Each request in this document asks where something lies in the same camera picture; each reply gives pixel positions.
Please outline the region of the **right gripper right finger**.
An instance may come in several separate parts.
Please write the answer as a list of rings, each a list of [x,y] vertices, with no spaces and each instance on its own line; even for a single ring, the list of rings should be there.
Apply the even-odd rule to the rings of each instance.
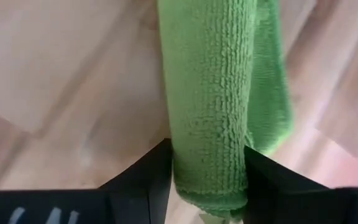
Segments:
[[[243,224],[358,224],[358,187],[330,189],[245,147]]]

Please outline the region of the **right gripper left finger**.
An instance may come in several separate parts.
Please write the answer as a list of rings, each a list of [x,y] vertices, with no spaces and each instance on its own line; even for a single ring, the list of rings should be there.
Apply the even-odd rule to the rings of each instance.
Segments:
[[[0,224],[164,224],[171,181],[164,139],[96,189],[0,190]]]

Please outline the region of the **green microfiber towel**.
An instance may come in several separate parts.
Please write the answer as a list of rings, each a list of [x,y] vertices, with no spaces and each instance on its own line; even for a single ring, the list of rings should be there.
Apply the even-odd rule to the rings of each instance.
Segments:
[[[245,147],[275,150],[293,115],[278,0],[158,0],[181,198],[225,219],[245,209]]]

